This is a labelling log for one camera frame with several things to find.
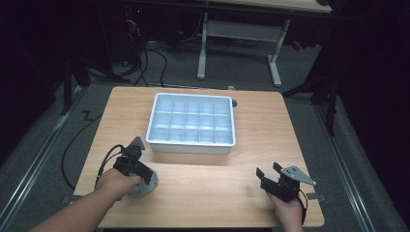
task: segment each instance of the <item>person's left hand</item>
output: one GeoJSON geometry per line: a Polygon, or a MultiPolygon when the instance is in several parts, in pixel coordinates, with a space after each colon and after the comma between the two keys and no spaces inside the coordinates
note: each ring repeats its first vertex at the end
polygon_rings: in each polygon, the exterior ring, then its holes
{"type": "Polygon", "coordinates": [[[111,168],[104,172],[96,185],[96,191],[104,191],[115,200],[119,201],[131,189],[142,182],[139,176],[128,177],[124,176],[115,168],[111,168]]]}

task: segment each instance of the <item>gray carpet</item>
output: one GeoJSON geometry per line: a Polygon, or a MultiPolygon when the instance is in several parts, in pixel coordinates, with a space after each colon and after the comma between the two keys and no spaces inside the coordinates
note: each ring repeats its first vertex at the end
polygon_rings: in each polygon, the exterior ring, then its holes
{"type": "MultiPolygon", "coordinates": [[[[269,44],[262,44],[258,50],[266,53],[269,50],[266,48],[268,46],[269,44]]],[[[159,50],[167,59],[163,82],[204,88],[226,89],[228,86],[234,86],[239,90],[284,92],[304,81],[320,47],[309,48],[302,52],[297,52],[292,47],[287,46],[281,50],[278,68],[283,86],[279,89],[273,86],[269,68],[265,63],[265,56],[247,54],[248,52],[244,50],[242,46],[232,46],[224,52],[209,51],[207,77],[205,80],[198,81],[196,80],[198,48],[181,46],[176,50],[165,45],[159,50]]],[[[159,83],[164,60],[154,52],[148,52],[148,56],[149,65],[144,76],[150,83],[159,83]]],[[[117,67],[116,71],[119,72],[123,69],[117,67]]],[[[139,72],[136,72],[129,76],[132,83],[138,74],[139,72]]],[[[90,124],[91,121],[88,120],[96,119],[103,113],[110,90],[116,85],[119,83],[107,79],[93,79],[91,86],[72,110],[70,118],[52,147],[51,155],[43,171],[15,215],[9,231],[26,231],[67,205],[73,191],[62,177],[61,158],[73,138],[90,124]],[[85,117],[85,111],[89,112],[88,118],[85,117]]],[[[58,101],[42,115],[15,149],[11,158],[1,167],[0,208],[6,206],[19,180],[59,119],[59,113],[62,109],[61,90],[56,95],[58,101]]],[[[286,99],[285,102],[311,178],[318,183],[316,191],[326,198],[320,203],[325,224],[322,227],[310,228],[306,231],[362,231],[337,171],[333,156],[334,151],[330,145],[328,134],[322,128],[322,121],[317,115],[316,107],[310,104],[305,95],[286,99]]],[[[98,123],[99,120],[90,124],[67,150],[65,170],[73,185],[76,184],[79,177],[98,123]]],[[[337,103],[335,131],[338,148],[346,159],[359,192],[365,199],[374,231],[408,231],[369,165],[366,154],[349,124],[341,102],[337,103]]]]}

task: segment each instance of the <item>light wood surface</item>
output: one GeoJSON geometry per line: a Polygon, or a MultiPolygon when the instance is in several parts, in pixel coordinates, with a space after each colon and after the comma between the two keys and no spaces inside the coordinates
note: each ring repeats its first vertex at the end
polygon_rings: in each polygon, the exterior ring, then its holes
{"type": "MultiPolygon", "coordinates": [[[[159,175],[159,186],[142,197],[126,196],[108,212],[100,227],[273,227],[274,206],[261,189],[256,167],[276,180],[281,166],[307,167],[280,93],[228,90],[116,87],[83,167],[74,194],[94,188],[108,150],[128,145],[140,135],[146,150],[141,161],[159,175]],[[153,153],[145,141],[156,93],[230,96],[237,144],[229,155],[153,153]]],[[[105,170],[112,167],[110,162],[105,170]]],[[[313,187],[301,184],[305,193],[313,187]]],[[[305,226],[324,223],[317,200],[309,200],[305,226]]]]}
{"type": "Polygon", "coordinates": [[[330,13],[330,6],[321,6],[316,0],[209,0],[209,2],[239,4],[311,13],[330,13]]]}

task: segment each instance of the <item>plastic storage box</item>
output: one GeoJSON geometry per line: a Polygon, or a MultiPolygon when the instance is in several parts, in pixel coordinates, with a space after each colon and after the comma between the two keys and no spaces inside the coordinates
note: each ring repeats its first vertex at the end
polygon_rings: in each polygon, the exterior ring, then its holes
{"type": "Polygon", "coordinates": [[[146,140],[154,152],[229,154],[234,125],[230,97],[159,93],[146,140]]]}

